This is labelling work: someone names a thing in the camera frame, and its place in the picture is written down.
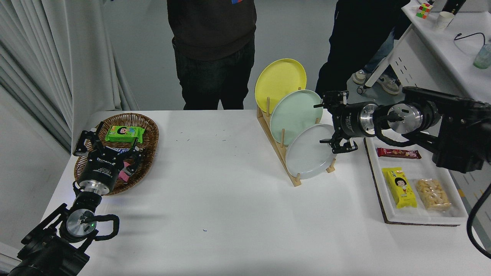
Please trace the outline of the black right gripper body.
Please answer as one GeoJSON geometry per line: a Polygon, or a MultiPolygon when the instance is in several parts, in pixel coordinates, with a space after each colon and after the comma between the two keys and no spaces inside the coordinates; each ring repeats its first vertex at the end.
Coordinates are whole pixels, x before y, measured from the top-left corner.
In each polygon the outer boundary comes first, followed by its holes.
{"type": "Polygon", "coordinates": [[[361,110],[364,103],[338,104],[333,106],[333,123],[340,136],[348,140],[354,137],[364,137],[361,127],[361,110]]]}

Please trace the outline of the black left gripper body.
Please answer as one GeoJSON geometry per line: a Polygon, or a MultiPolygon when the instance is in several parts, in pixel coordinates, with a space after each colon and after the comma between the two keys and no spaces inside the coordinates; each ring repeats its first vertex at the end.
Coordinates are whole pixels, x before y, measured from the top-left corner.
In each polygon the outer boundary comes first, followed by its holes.
{"type": "Polygon", "coordinates": [[[119,172],[124,168],[128,152],[119,153],[113,149],[94,149],[88,154],[88,161],[78,178],[80,187],[100,183],[103,189],[113,189],[119,172]]]}

